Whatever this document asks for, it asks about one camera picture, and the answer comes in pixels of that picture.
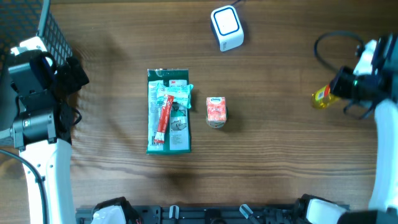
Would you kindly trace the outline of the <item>yellow oil bottle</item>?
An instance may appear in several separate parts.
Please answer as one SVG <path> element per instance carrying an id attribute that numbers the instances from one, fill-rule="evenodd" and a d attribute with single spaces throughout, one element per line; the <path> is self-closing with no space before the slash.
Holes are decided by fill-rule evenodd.
<path id="1" fill-rule="evenodd" d="M 339 100 L 339 97 L 331 94 L 331 88 L 329 84 L 313 93 L 311 98 L 312 107 L 318 110 L 326 109 Z"/>

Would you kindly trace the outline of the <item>grey plastic mesh basket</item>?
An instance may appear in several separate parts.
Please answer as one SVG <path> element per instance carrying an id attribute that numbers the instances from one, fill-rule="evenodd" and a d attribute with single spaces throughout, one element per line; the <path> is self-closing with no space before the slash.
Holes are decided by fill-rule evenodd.
<path id="1" fill-rule="evenodd" d="M 47 51 L 61 65 L 73 55 L 57 21 L 50 12 L 50 1 L 1 0 L 1 146 L 12 146 L 9 134 L 17 113 L 17 93 L 11 88 L 6 60 L 11 48 L 32 37 L 40 37 Z"/>

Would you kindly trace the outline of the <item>red stick sachet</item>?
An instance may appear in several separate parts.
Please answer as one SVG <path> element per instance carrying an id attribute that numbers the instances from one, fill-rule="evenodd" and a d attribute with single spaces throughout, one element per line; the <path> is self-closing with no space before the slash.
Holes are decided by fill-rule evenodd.
<path id="1" fill-rule="evenodd" d="M 174 96 L 164 95 L 160 117 L 159 117 L 158 128 L 154 137 L 154 142 L 156 144 L 163 144 L 165 142 L 165 133 L 167 130 L 167 125 L 169 123 L 170 112 L 173 102 L 174 102 Z"/>

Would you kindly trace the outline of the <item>teal pack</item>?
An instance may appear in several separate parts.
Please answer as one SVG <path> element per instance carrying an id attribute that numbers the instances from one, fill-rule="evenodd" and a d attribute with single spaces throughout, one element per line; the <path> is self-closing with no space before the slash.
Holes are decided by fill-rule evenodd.
<path id="1" fill-rule="evenodd" d="M 178 103 L 187 109 L 190 109 L 191 106 L 191 91 L 193 90 L 193 85 L 184 85 L 184 86 L 170 86 L 166 87 L 161 84 L 156 86 L 156 103 L 161 105 L 164 102 L 165 95 L 173 96 L 174 103 Z"/>

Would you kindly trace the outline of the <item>green 3M package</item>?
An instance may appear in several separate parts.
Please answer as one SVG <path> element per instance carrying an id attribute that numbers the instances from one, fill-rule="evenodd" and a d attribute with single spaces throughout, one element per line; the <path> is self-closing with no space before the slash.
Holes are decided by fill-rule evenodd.
<path id="1" fill-rule="evenodd" d="M 154 142 L 155 132 L 161 113 L 157 102 L 156 88 L 189 86 L 187 69 L 149 69 L 147 71 L 148 87 L 148 154 L 183 154 L 191 152 L 191 135 L 189 110 L 178 103 L 172 105 L 169 124 L 165 132 L 165 143 Z"/>

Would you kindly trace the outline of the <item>orange tissue box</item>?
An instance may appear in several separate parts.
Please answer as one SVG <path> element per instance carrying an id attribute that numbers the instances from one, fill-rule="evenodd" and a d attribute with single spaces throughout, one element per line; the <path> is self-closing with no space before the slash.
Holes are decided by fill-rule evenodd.
<path id="1" fill-rule="evenodd" d="M 227 120 L 225 97 L 208 97 L 206 99 L 207 121 L 223 122 Z"/>

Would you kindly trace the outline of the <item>green lidded jar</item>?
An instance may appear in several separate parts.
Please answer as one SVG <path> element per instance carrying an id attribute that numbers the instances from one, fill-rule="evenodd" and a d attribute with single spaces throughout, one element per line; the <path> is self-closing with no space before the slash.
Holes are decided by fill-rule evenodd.
<path id="1" fill-rule="evenodd" d="M 206 116 L 206 123 L 208 126 L 214 128 L 214 129 L 220 129 L 222 128 L 227 122 L 227 119 L 225 121 L 210 121 L 208 119 L 208 116 Z"/>

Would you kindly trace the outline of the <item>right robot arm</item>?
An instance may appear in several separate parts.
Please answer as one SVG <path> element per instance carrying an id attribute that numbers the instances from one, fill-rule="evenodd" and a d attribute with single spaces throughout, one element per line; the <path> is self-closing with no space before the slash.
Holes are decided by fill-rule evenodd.
<path id="1" fill-rule="evenodd" d="M 358 41 L 354 69 L 336 68 L 319 53 L 327 37 L 345 36 Z M 315 58 L 336 73 L 332 81 L 312 95 L 312 106 L 325 109 L 336 100 L 347 100 L 344 114 L 362 106 L 371 113 L 377 128 L 377 161 L 373 192 L 368 209 L 351 212 L 334 202 L 303 195 L 295 204 L 292 223 L 397 223 L 397 34 L 388 34 L 365 43 L 355 33 L 338 30 L 319 36 L 313 47 Z"/>

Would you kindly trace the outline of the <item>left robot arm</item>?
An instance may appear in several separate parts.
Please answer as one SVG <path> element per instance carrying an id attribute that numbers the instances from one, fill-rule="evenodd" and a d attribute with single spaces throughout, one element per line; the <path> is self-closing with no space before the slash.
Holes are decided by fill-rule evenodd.
<path id="1" fill-rule="evenodd" d="M 1 153 L 21 162 L 27 182 L 31 223 L 78 223 L 70 180 L 71 129 L 81 114 L 67 97 L 89 79 L 75 57 L 57 64 L 55 57 L 41 50 L 13 53 L 6 72 L 16 92 L 18 110 L 12 126 L 1 131 L 18 154 Z"/>

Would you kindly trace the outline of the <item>white barcode scanner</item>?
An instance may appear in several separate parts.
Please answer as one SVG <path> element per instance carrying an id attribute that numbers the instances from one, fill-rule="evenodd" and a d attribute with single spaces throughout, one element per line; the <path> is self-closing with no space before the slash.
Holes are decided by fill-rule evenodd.
<path id="1" fill-rule="evenodd" d="M 234 6 L 226 5 L 213 10 L 210 18 L 211 28 L 221 52 L 243 44 L 244 31 Z"/>

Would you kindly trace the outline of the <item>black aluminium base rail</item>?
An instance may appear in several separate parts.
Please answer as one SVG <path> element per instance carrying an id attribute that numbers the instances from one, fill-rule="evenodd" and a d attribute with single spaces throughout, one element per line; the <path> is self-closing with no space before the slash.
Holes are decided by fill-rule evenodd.
<path id="1" fill-rule="evenodd" d="M 308 223 L 302 217 L 297 217 L 293 204 L 278 204 L 271 206 L 248 206 L 252 214 L 244 214 L 244 209 L 237 206 L 221 207 L 185 207 L 172 205 L 169 207 L 133 206 L 132 218 L 126 218 L 125 223 Z"/>

